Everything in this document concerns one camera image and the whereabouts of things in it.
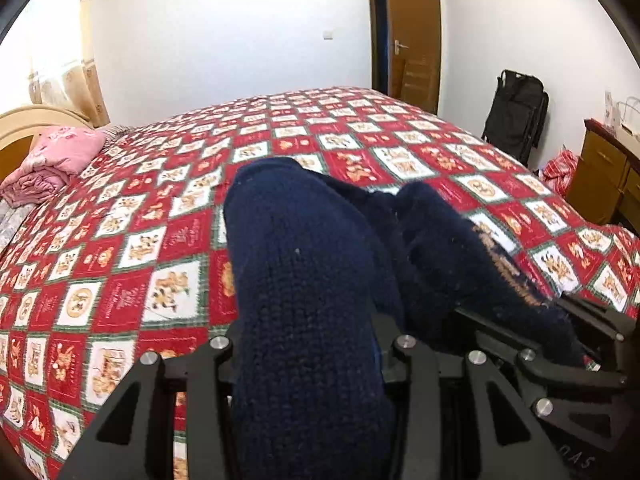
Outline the navy patterned knit sweater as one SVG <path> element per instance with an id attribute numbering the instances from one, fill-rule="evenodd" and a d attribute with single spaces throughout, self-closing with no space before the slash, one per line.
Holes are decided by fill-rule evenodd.
<path id="1" fill-rule="evenodd" d="M 224 201 L 239 324 L 233 423 L 247 479 L 377 479 L 395 413 L 372 315 L 427 344 L 464 309 L 582 366 L 566 314 L 423 182 L 369 192 L 293 159 L 242 167 Z"/>

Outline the brown wooden dresser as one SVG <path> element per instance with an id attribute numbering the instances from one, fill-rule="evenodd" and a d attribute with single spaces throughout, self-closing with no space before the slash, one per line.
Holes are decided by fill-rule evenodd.
<path id="1" fill-rule="evenodd" d="M 619 224 L 638 235 L 639 139 L 592 118 L 585 120 L 585 127 L 567 203 L 591 223 Z"/>

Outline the red plaid bag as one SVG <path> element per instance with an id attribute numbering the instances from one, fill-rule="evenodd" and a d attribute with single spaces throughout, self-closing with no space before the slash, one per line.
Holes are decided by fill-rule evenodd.
<path id="1" fill-rule="evenodd" d="M 579 157 L 563 146 L 555 158 L 550 159 L 539 171 L 542 183 L 550 190 L 565 197 L 577 170 Z"/>

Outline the red patchwork bear bedspread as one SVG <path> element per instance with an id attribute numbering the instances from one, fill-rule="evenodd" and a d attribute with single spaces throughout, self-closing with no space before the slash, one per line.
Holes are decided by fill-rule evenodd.
<path id="1" fill-rule="evenodd" d="M 235 316 L 222 203 L 285 156 L 369 191 L 431 185 L 548 295 L 636 316 L 639 241 L 498 148 L 359 88 L 254 96 L 135 128 L 35 209 L 1 255 L 1 427 L 39 479 L 140 354 L 178 356 Z"/>

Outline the white items on dresser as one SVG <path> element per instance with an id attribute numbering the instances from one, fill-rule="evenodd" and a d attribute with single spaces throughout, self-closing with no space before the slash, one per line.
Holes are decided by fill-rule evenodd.
<path id="1" fill-rule="evenodd" d="M 616 101 L 612 92 L 604 92 L 604 124 L 622 136 L 634 140 L 640 139 L 640 99 L 638 96 L 627 96 L 623 101 Z"/>

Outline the black folded stroller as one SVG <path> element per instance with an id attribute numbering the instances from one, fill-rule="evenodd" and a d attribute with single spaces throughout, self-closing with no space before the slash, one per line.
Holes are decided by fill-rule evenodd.
<path id="1" fill-rule="evenodd" d="M 535 76 L 503 70 L 482 139 L 527 166 L 544 128 L 549 95 Z"/>

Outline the grey pillow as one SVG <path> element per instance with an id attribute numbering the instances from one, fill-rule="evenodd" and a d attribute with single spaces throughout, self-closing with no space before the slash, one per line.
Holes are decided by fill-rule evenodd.
<path id="1" fill-rule="evenodd" d="M 13 240 L 26 217 L 36 208 L 35 204 L 11 207 L 6 200 L 0 204 L 0 255 Z"/>

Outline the folded pink blanket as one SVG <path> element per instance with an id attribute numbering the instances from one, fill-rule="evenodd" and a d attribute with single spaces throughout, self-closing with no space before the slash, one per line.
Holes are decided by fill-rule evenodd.
<path id="1" fill-rule="evenodd" d="M 47 202 L 88 167 L 105 141 L 99 130 L 44 128 L 21 165 L 2 181 L 2 200 L 12 208 Z"/>

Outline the beige wooden headboard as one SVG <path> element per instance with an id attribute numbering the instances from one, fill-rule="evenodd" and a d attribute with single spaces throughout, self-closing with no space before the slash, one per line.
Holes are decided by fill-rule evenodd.
<path id="1" fill-rule="evenodd" d="M 0 118 L 0 178 L 21 166 L 40 133 L 49 127 L 93 128 L 88 118 L 66 108 L 37 104 L 14 108 Z"/>

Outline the beige patterned curtain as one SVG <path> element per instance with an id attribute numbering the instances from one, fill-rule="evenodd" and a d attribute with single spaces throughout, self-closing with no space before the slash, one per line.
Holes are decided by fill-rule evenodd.
<path id="1" fill-rule="evenodd" d="M 102 127 L 110 116 L 94 59 L 92 0 L 39 0 L 30 79 L 41 102 Z"/>

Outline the brown wooden door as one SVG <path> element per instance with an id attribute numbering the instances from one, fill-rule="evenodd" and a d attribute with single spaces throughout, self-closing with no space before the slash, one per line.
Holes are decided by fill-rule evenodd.
<path id="1" fill-rule="evenodd" d="M 386 0 L 388 94 L 435 114 L 442 62 L 440 0 Z"/>

